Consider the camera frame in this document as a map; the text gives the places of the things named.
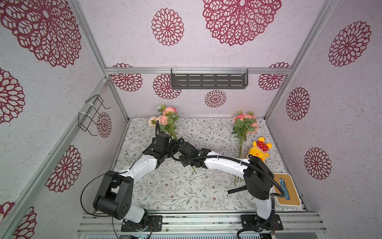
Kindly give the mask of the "pink rose bouquet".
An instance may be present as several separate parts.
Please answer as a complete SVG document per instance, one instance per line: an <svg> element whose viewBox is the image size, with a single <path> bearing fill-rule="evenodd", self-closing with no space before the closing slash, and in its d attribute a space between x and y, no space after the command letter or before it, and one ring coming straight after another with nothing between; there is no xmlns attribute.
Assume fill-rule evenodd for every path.
<svg viewBox="0 0 382 239"><path fill-rule="evenodd" d="M247 135L256 133L259 126L253 112L239 111L238 115L233 118L233 123L232 134L239 140L239 158L242 159L243 144L247 141Z"/></svg>
<svg viewBox="0 0 382 239"><path fill-rule="evenodd" d="M154 137L160 133L165 132L171 136L172 139L178 142L178 137L176 134L177 127L175 122L180 118L178 112L174 107L167 107L166 105L159 105L157 108L159 116L151 117L148 121L150 127L154 127ZM175 154L181 143L177 144L177 148L174 146L171 150L171 154Z"/></svg>

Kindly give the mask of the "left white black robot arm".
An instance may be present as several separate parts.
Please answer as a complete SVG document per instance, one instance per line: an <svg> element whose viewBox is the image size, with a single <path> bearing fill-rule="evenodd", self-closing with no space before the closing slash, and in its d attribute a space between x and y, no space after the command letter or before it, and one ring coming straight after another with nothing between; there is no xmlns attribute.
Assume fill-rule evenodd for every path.
<svg viewBox="0 0 382 239"><path fill-rule="evenodd" d="M96 177L102 180L93 209L104 213L106 217L129 222L137 230L145 230L149 226L149 219L145 209L132 203L134 184L169 158L171 147L174 146L170 142L170 135L160 131L159 121L155 120L154 123L152 142L131 166L122 171L110 170Z"/></svg>

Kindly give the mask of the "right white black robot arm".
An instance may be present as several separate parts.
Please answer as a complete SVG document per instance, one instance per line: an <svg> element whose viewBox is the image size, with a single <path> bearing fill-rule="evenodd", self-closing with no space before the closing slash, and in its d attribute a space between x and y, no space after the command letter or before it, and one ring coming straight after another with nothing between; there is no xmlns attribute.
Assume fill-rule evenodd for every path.
<svg viewBox="0 0 382 239"><path fill-rule="evenodd" d="M169 155L184 167L190 165L205 169L216 169L233 174L244 180L245 185L230 189L228 194L248 191L256 199L254 225L242 228L236 233L239 239L243 232L259 233L276 216L276 198L284 198L285 191L274 179L274 174L258 156L249 155L249 159L240 159L216 153L210 149L196 149L190 143L180 139L173 141Z"/></svg>

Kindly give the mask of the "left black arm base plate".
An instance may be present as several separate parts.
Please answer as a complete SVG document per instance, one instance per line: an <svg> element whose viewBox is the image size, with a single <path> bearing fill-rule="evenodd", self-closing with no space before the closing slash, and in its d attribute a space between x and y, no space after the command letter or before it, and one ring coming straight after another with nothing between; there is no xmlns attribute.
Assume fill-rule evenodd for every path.
<svg viewBox="0 0 382 239"><path fill-rule="evenodd" d="M162 216L144 215L138 223L123 220L121 232L160 232L162 231Z"/></svg>

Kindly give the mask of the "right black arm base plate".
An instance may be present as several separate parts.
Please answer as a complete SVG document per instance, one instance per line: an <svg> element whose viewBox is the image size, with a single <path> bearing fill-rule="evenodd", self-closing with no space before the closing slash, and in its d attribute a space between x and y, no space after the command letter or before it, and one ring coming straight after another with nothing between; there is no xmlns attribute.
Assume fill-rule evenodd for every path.
<svg viewBox="0 0 382 239"><path fill-rule="evenodd" d="M257 227L257 231L281 231L284 229L279 215L274 214L269 221L260 227L261 224L266 222L266 219L258 217L256 214L241 215L241 222L243 229Z"/></svg>

